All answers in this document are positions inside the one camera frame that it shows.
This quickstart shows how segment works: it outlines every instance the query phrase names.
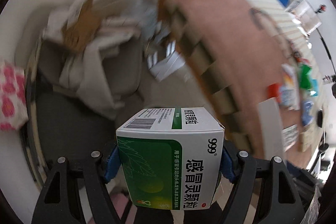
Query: white box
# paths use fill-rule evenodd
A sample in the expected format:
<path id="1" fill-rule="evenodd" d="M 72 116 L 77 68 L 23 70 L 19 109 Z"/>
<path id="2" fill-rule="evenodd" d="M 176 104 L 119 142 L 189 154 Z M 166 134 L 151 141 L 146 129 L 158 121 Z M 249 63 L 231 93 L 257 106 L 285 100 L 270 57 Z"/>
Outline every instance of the white box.
<path id="1" fill-rule="evenodd" d="M 117 129 L 132 202 L 207 209 L 219 184 L 224 127 L 205 108 L 144 109 Z"/>

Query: brown cardboard piece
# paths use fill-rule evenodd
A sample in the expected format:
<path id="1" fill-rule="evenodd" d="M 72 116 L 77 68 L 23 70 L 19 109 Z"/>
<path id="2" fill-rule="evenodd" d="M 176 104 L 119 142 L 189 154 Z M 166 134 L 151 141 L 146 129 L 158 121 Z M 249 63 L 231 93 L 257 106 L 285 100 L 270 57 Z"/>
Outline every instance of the brown cardboard piece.
<path id="1" fill-rule="evenodd" d="M 102 18 L 92 11 L 93 0 L 83 3 L 78 20 L 67 28 L 62 28 L 64 46 L 72 52 L 83 52 L 100 27 Z"/>

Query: pink and white bag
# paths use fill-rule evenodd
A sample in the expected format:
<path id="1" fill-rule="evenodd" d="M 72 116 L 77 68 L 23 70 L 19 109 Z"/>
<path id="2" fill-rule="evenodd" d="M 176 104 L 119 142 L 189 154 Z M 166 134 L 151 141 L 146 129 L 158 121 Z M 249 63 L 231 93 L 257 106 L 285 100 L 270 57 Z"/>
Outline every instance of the pink and white bag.
<path id="1" fill-rule="evenodd" d="M 0 61 L 0 131 L 17 130 L 28 121 L 25 72 Z"/>

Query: barcode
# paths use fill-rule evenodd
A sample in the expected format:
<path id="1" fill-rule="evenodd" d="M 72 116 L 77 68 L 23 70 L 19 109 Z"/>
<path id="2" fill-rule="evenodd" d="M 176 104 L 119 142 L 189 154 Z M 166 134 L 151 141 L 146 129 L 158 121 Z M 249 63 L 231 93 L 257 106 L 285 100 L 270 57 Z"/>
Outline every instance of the barcode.
<path id="1" fill-rule="evenodd" d="M 138 129 L 151 129 L 156 119 L 141 119 L 136 118 L 132 122 L 130 122 L 126 128 L 138 128 Z"/>

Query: silver screw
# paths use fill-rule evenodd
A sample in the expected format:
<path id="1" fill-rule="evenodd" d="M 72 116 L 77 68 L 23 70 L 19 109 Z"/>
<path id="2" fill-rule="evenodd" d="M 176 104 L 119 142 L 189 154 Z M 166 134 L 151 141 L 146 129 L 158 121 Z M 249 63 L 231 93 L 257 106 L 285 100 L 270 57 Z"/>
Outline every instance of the silver screw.
<path id="1" fill-rule="evenodd" d="M 99 151 L 93 151 L 92 153 L 91 153 L 91 157 L 92 158 L 98 158 L 100 156 L 100 152 Z"/>
<path id="2" fill-rule="evenodd" d="M 64 163 L 64 162 L 65 162 L 65 157 L 59 157 L 59 158 L 57 159 L 57 162 L 58 162 L 59 164 Z"/>
<path id="3" fill-rule="evenodd" d="M 249 154 L 246 151 L 242 150 L 239 152 L 239 155 L 243 158 L 246 158 Z"/>
<path id="4" fill-rule="evenodd" d="M 274 157 L 274 161 L 277 162 L 277 163 L 281 163 L 282 162 L 282 159 L 278 156 Z"/>

